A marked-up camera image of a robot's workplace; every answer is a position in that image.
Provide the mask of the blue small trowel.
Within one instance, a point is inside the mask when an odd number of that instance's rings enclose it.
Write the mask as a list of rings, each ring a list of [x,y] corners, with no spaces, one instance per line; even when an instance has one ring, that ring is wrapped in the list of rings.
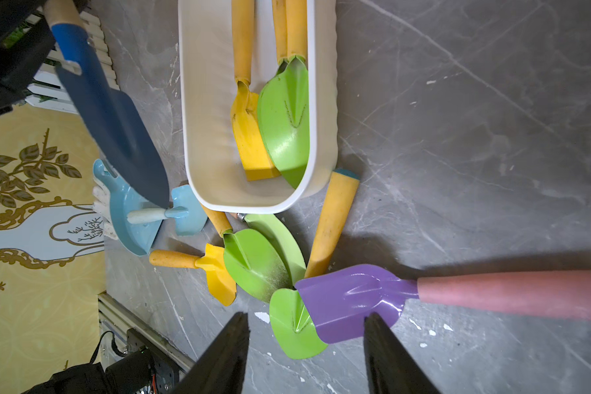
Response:
[[[103,157],[142,197],[167,208],[169,183],[159,152],[131,98],[109,86],[77,7],[47,1],[43,10],[62,56],[80,69],[75,74],[58,66],[57,76]]]

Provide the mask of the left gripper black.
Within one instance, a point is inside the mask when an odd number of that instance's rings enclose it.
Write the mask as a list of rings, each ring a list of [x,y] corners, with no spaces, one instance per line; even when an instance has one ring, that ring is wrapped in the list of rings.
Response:
[[[42,6],[43,1],[0,1],[0,116],[25,98],[26,88],[54,47],[55,39],[44,19],[10,48],[4,45],[8,36]]]

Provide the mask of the green trowel yellow handle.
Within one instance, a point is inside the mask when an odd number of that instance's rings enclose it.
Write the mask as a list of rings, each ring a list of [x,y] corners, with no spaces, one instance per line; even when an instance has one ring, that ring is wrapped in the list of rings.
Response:
[[[285,0],[273,0],[274,36],[278,68],[287,65],[287,9]]]

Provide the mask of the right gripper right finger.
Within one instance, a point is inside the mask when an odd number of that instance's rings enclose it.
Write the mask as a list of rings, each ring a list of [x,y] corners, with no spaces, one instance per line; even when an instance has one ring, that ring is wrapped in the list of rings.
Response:
[[[364,320],[364,358],[370,393],[440,393],[377,313]]]

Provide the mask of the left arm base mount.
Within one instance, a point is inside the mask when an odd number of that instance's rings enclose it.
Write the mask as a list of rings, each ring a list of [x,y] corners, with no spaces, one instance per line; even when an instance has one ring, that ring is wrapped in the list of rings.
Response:
[[[119,361],[103,367],[95,359],[100,345],[90,361],[53,374],[51,378],[30,388],[29,393],[172,393],[187,374],[173,355],[161,349],[157,342],[135,328],[126,332],[124,353],[116,341],[111,341]]]

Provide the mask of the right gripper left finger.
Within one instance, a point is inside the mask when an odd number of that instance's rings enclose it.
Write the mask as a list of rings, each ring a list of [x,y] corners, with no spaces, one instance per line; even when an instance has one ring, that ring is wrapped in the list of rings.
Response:
[[[172,393],[242,393],[251,330],[237,312]]]

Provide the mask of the purple shovel pink handle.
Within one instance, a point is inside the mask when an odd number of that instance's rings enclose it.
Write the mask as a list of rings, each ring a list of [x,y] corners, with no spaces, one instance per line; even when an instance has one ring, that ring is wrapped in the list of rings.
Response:
[[[334,344],[360,338],[378,314],[392,327],[408,300],[514,315],[591,321],[591,270],[510,272],[400,279],[360,264],[295,285],[319,338]]]

